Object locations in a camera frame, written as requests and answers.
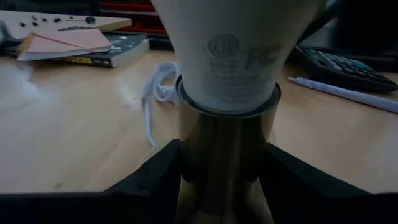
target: notebook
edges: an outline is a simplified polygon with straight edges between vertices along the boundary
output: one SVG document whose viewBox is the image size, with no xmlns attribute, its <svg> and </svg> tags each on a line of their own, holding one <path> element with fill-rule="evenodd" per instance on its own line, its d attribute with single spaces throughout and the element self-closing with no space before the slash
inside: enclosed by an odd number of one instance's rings
<svg viewBox="0 0 398 224">
<path fill-rule="evenodd" d="M 111 43 L 99 29 L 32 32 L 19 46 L 18 60 L 42 60 L 109 50 Z"/>
</svg>

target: calculator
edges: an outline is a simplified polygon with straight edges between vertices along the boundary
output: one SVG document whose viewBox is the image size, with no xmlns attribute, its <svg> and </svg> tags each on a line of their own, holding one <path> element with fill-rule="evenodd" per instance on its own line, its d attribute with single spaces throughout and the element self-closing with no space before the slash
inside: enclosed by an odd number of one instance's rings
<svg viewBox="0 0 398 224">
<path fill-rule="evenodd" d="M 302 54 L 300 62 L 309 70 L 312 80 L 350 90 L 385 93 L 396 91 L 398 85 L 359 60 L 348 59 L 319 50 L 295 46 Z"/>
</svg>

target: book cover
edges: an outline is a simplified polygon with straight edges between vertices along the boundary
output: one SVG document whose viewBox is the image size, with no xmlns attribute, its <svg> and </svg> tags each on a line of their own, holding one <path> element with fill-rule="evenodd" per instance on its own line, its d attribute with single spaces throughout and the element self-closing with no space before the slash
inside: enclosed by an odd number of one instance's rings
<svg viewBox="0 0 398 224">
<path fill-rule="evenodd" d="M 130 53 L 134 53 L 137 46 L 143 43 L 146 35 L 105 34 L 105 37 L 111 42 L 111 50 L 108 52 L 97 52 L 86 55 L 55 58 L 53 60 L 92 65 L 97 67 L 114 68 L 119 66 L 122 61 L 129 61 L 134 56 L 134 54 Z"/>
</svg>

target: red drawer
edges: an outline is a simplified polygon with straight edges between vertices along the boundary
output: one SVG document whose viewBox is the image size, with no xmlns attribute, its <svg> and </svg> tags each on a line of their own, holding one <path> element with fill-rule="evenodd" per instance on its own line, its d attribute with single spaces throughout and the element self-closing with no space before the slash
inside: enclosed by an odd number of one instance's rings
<svg viewBox="0 0 398 224">
<path fill-rule="evenodd" d="M 119 30 L 121 31 L 129 31 L 129 32 L 145 32 L 148 34 L 166 34 L 166 30 L 164 29 L 161 22 L 157 21 L 133 21 L 132 26 L 123 27 Z"/>
<path fill-rule="evenodd" d="M 119 10 L 119 11 L 139 11 L 139 12 L 155 12 L 154 6 L 148 2 L 133 2 L 133 3 L 110 3 L 101 2 L 99 4 L 101 9 L 105 10 Z"/>
</svg>

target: book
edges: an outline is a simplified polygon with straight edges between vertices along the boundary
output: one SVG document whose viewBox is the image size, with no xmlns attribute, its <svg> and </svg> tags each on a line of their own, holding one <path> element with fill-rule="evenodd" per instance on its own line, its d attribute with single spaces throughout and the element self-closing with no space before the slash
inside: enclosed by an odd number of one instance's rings
<svg viewBox="0 0 398 224">
<path fill-rule="evenodd" d="M 111 50 L 109 52 L 97 52 L 86 55 L 55 58 L 64 62 L 78 63 L 82 65 L 91 65 L 97 67 L 116 68 L 124 65 L 138 56 L 142 55 L 150 49 L 149 40 L 146 34 L 107 34 L 103 32 L 105 37 L 111 42 Z"/>
<path fill-rule="evenodd" d="M 99 29 L 31 32 L 19 46 L 18 60 L 42 60 L 111 50 Z"/>
</svg>

